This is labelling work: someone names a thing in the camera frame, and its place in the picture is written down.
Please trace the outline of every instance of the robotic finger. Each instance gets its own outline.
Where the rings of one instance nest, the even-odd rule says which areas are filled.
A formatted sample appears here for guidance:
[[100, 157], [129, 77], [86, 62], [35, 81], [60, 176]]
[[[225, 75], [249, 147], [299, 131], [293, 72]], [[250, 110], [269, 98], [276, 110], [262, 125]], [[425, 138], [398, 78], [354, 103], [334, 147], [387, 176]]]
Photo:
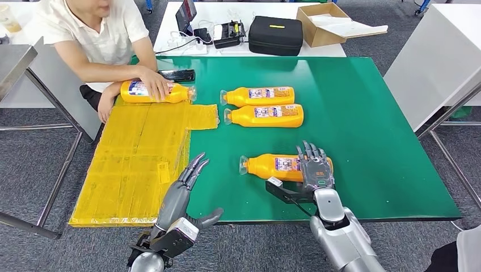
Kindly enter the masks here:
[[200, 175], [200, 172], [208, 163], [209, 163], [209, 159], [206, 159], [197, 165], [197, 167], [192, 172], [192, 175], [189, 176], [187, 178], [187, 181], [184, 183], [187, 186], [187, 190], [192, 190], [192, 188], [195, 185], [195, 182], [197, 181], [198, 176]]
[[194, 171], [194, 169], [197, 167], [200, 160], [204, 156], [205, 156], [205, 152], [202, 152], [202, 153], [198, 154], [193, 160], [191, 160], [189, 165], [184, 169], [184, 171], [182, 171], [182, 173], [180, 174], [180, 176], [177, 180], [182, 182], [183, 184], [185, 184], [185, 182], [187, 181], [187, 179], [191, 175], [192, 171]]

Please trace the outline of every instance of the yellow tape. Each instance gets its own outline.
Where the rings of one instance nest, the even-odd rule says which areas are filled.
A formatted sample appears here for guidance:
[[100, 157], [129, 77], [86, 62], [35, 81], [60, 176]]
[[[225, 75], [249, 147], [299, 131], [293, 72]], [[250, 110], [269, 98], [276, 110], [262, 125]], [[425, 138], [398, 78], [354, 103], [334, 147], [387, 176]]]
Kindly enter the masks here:
[[113, 107], [69, 224], [150, 226], [188, 164], [190, 129], [216, 128], [217, 122], [216, 105]]

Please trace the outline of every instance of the green tabletop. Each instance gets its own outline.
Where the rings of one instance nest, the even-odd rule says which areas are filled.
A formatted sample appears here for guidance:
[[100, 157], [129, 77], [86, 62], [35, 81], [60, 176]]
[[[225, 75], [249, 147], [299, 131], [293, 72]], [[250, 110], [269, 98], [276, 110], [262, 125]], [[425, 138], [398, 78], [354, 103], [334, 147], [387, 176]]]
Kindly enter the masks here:
[[[265, 190], [264, 180], [241, 176], [239, 157], [295, 154], [302, 140], [323, 148], [334, 163], [336, 190], [360, 220], [443, 220], [461, 215], [370, 58], [168, 57], [160, 69], [195, 69], [196, 104], [219, 104], [220, 90], [292, 86], [304, 108], [301, 127], [236, 124], [193, 131], [190, 156], [205, 151], [188, 212], [223, 207], [223, 222], [308, 220], [293, 204]], [[219, 116], [226, 107], [219, 107]], [[314, 213], [312, 204], [303, 204]]]

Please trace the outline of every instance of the orange bottle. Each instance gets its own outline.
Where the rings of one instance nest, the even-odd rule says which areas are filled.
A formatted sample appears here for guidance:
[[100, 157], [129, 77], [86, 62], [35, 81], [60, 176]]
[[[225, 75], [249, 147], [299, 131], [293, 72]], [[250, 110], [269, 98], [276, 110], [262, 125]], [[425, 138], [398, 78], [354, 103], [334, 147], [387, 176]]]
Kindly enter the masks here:
[[[186, 87], [177, 83], [168, 83], [170, 94], [161, 102], [178, 103], [190, 99], [195, 101], [197, 99], [197, 91], [194, 86]], [[155, 98], [150, 98], [142, 81], [129, 80], [122, 83], [120, 86], [120, 95], [125, 102], [129, 103], [154, 103], [157, 102]]]
[[224, 110], [224, 122], [264, 128], [298, 128], [304, 121], [301, 105], [243, 106]]
[[293, 87], [240, 87], [233, 91], [221, 91], [221, 105], [231, 104], [237, 107], [245, 105], [283, 105], [294, 103]]
[[[331, 158], [327, 158], [327, 163], [334, 173], [334, 166]], [[254, 174], [261, 179], [277, 177], [283, 181], [302, 182], [303, 177], [299, 166], [299, 157], [297, 155], [274, 155], [263, 154], [257, 158], [240, 157], [239, 173]]]

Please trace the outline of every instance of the robotic arm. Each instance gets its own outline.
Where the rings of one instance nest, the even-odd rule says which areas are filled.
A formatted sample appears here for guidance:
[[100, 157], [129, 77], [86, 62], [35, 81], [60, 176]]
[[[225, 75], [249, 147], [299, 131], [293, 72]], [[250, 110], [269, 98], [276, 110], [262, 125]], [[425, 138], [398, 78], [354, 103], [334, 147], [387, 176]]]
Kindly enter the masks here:
[[163, 272], [171, 267], [173, 258], [194, 245], [199, 230], [217, 223], [223, 209], [195, 219], [187, 214], [187, 206], [202, 169], [209, 160], [202, 160], [205, 153], [197, 155], [172, 183], [164, 196], [155, 225], [143, 231], [136, 244], [131, 245], [127, 266], [131, 272]]
[[334, 177], [324, 150], [303, 142], [305, 154], [297, 146], [304, 178], [303, 188], [317, 206], [310, 219], [311, 231], [337, 271], [385, 272], [371, 248], [371, 240], [351, 212], [343, 207], [334, 190]]

